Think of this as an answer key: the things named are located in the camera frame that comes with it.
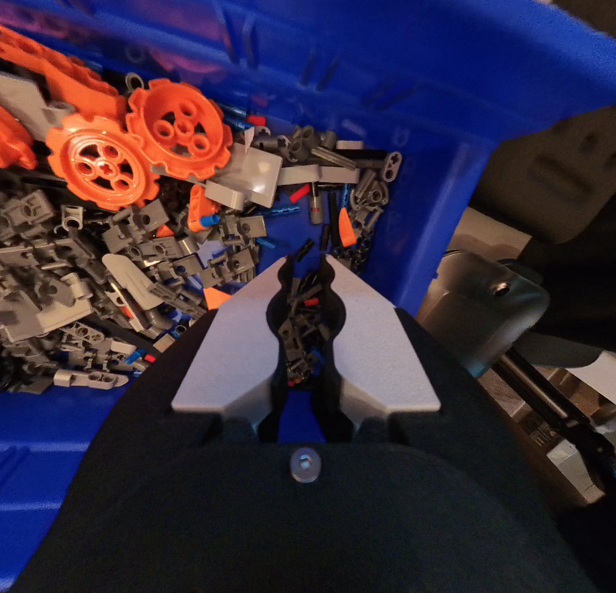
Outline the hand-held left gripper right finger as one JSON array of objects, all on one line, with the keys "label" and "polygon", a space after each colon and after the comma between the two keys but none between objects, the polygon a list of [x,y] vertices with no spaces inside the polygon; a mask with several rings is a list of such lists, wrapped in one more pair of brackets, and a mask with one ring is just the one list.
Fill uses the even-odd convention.
[{"label": "hand-held left gripper right finger", "polygon": [[353,433],[366,419],[441,409],[393,303],[331,255],[321,258],[321,317],[329,330],[315,385],[324,433]]}]

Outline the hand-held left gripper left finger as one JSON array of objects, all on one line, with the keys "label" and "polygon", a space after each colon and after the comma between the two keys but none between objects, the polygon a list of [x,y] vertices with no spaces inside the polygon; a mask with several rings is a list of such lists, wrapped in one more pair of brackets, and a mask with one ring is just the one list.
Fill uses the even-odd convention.
[{"label": "hand-held left gripper left finger", "polygon": [[280,258],[217,310],[171,408],[177,414],[214,414],[244,420],[254,431],[271,413],[271,383],[280,343],[267,309],[282,291]]}]

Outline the pile of toy block pieces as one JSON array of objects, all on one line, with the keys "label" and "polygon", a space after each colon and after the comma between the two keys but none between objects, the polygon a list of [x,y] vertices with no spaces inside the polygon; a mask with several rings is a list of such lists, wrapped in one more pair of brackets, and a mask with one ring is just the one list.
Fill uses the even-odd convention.
[{"label": "pile of toy block pieces", "polygon": [[272,135],[168,78],[1,27],[1,391],[113,389],[251,283],[298,213],[361,274],[400,152]]}]

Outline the blue parts bin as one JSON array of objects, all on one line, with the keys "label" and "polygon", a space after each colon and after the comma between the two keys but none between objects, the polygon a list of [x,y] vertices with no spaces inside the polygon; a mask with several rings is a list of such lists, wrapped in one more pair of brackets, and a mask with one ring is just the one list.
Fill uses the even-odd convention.
[{"label": "blue parts bin", "polygon": [[415,316],[499,144],[614,102],[611,38],[535,0],[1,0],[1,26],[121,92],[127,73],[168,78],[272,135],[400,152],[356,275],[395,305],[442,405],[323,432],[335,257],[302,211],[301,239],[260,262],[288,260],[256,431],[171,408],[218,309],[120,387],[1,392],[1,592],[601,591],[510,423]]}]

